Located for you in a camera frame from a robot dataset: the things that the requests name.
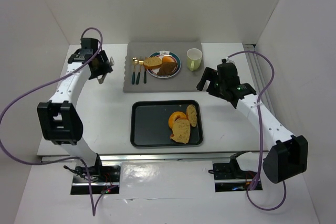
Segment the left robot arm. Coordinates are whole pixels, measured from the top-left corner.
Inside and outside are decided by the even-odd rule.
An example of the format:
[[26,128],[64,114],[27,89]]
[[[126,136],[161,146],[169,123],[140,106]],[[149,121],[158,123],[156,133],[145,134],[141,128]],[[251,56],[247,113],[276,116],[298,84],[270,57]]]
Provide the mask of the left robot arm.
[[114,62],[101,49],[100,41],[81,38],[81,48],[68,59],[67,78],[60,82],[47,102],[39,103],[38,118],[44,139],[61,146],[69,155],[82,159],[95,174],[102,166],[100,157],[83,138],[83,123],[76,111],[77,101],[85,83],[97,79],[104,82]]

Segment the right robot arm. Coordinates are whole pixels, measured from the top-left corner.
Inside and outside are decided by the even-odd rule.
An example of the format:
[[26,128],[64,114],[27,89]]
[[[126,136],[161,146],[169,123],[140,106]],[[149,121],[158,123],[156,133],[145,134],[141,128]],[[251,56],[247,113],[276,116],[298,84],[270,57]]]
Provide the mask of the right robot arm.
[[282,126],[258,100],[256,90],[240,82],[234,63],[224,59],[216,69],[205,68],[197,90],[201,91],[207,81],[208,94],[231,103],[263,136],[268,154],[262,167],[271,182],[277,184],[306,171],[308,141]]

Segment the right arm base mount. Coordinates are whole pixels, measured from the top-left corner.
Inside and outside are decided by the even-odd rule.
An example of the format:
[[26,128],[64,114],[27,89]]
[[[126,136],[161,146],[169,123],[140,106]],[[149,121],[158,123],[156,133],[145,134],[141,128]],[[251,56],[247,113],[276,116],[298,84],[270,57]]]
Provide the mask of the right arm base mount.
[[242,151],[230,156],[225,163],[214,163],[213,168],[208,170],[214,177],[215,192],[246,191],[252,179],[257,174],[251,170],[244,171],[240,168],[237,158],[248,153]]

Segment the brown chocolate croissant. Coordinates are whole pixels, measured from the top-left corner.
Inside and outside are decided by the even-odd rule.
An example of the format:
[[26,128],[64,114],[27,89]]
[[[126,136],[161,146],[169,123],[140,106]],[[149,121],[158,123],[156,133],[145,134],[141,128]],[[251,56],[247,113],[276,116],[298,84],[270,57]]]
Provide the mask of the brown chocolate croissant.
[[177,67],[176,62],[163,62],[159,71],[157,72],[158,76],[171,76]]

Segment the round orange bun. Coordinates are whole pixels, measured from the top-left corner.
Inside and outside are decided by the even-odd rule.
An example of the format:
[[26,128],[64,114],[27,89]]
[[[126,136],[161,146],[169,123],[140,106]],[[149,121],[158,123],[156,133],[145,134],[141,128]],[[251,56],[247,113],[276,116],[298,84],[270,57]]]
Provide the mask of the round orange bun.
[[174,62],[174,59],[170,56],[163,56],[162,57],[162,62],[163,63]]

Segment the metal tongs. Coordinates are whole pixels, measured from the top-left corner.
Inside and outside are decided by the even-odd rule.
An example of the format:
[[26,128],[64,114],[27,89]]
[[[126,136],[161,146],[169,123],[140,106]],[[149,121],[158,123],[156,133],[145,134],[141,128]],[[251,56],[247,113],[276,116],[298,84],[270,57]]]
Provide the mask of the metal tongs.
[[110,57],[108,61],[104,62],[103,74],[97,76],[97,80],[99,84],[103,84],[107,74],[113,71],[112,67],[114,66],[114,58]]

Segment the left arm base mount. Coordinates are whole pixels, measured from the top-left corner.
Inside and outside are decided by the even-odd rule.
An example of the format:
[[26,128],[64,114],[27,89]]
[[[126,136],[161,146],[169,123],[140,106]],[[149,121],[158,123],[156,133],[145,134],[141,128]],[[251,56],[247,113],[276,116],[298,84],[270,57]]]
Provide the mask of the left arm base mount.
[[[84,167],[70,168],[64,165],[63,168],[73,174],[71,183],[71,195],[88,195],[89,183],[88,176]],[[120,176],[121,164],[112,163],[105,164],[100,167],[100,173],[89,168],[92,194],[99,195],[104,192],[107,195],[119,194],[120,192]]]

